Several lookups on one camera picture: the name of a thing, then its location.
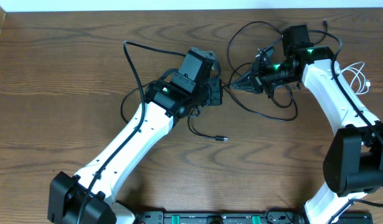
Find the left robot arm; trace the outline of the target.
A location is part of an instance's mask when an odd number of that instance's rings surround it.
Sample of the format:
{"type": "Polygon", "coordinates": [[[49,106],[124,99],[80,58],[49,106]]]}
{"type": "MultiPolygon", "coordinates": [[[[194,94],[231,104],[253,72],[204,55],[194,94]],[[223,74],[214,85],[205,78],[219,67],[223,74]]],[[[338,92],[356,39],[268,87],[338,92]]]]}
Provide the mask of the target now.
{"type": "Polygon", "coordinates": [[[73,176],[59,172],[50,183],[47,218],[52,223],[132,224],[135,214],[116,201],[121,186],[145,154],[183,118],[222,102],[213,51],[191,48],[179,69],[140,88],[141,104],[125,128],[73,176]]]}

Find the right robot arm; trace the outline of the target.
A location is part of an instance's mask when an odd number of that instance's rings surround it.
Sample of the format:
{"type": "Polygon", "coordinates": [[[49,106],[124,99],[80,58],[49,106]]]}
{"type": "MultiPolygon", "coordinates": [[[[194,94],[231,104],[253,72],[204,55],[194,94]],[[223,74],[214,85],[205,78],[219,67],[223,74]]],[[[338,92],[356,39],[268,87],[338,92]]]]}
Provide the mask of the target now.
{"type": "Polygon", "coordinates": [[[305,25],[281,32],[285,60],[273,63],[274,51],[259,51],[251,68],[229,87],[274,97],[277,88],[295,83],[313,94],[325,113],[334,138],[323,161],[324,184],[305,202],[292,223],[336,223],[354,203],[383,187],[383,122],[371,113],[348,85],[338,53],[310,40],[305,25]]]}

